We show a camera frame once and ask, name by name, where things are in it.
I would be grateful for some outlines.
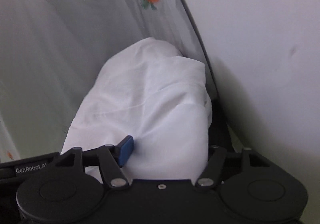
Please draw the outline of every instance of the white wall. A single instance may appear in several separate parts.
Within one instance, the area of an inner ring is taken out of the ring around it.
[[[186,0],[231,126],[309,192],[320,220],[320,0]]]

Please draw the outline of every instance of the black object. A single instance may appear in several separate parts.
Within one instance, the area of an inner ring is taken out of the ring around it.
[[[28,177],[18,177],[25,181],[10,190],[16,192],[12,207],[19,206],[9,216],[11,223],[297,224],[307,203],[298,180],[252,150],[210,147],[212,156],[195,186],[190,180],[133,180],[129,185],[116,162],[121,154],[114,151],[113,146],[85,152],[75,147],[63,155],[11,162],[15,167],[52,160]],[[99,166],[103,184],[84,173],[87,166]],[[8,169],[8,163],[0,169]],[[8,174],[0,181],[1,195],[17,177]],[[6,198],[0,197],[0,208]]]

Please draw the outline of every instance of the white cloth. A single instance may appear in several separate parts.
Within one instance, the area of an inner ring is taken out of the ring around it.
[[[207,163],[211,118],[204,64],[147,38],[105,63],[62,153],[118,144],[132,135],[135,148],[123,167],[128,179],[195,181]],[[99,179],[97,168],[88,173]]]

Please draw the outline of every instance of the screw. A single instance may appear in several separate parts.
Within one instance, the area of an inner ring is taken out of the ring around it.
[[[110,183],[113,187],[123,187],[127,184],[127,181],[122,178],[116,178],[112,179]]]
[[[214,181],[209,178],[201,178],[198,180],[198,184],[202,187],[208,187],[214,184]]]
[[[159,190],[164,190],[166,187],[167,187],[167,185],[165,185],[165,184],[159,184],[158,185],[158,189]]]

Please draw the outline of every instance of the circular joint cover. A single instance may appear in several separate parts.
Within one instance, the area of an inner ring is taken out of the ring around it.
[[[255,221],[284,221],[298,217],[305,208],[305,187],[284,171],[257,168],[226,180],[223,202],[236,214]]]
[[[103,197],[94,177],[74,169],[55,168],[27,179],[17,190],[17,204],[31,220],[72,223],[89,215]]]

